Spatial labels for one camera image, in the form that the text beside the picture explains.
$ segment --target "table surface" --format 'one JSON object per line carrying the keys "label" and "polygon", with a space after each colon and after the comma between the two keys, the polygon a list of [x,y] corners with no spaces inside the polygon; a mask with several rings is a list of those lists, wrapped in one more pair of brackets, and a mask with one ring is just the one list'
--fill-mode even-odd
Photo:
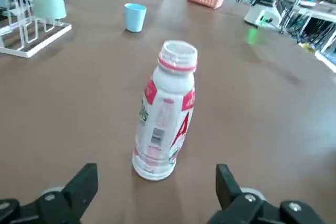
{"label": "table surface", "polygon": [[[148,7],[143,32],[124,30],[126,2]],[[301,199],[333,222],[336,85],[323,63],[286,36],[256,32],[235,2],[66,5],[64,39],[35,58],[0,56],[2,198],[27,203],[97,162],[84,223],[201,224],[219,209],[215,166],[225,163],[272,204]],[[136,115],[168,39],[198,49],[196,105],[174,173],[148,182],[131,165]]]}

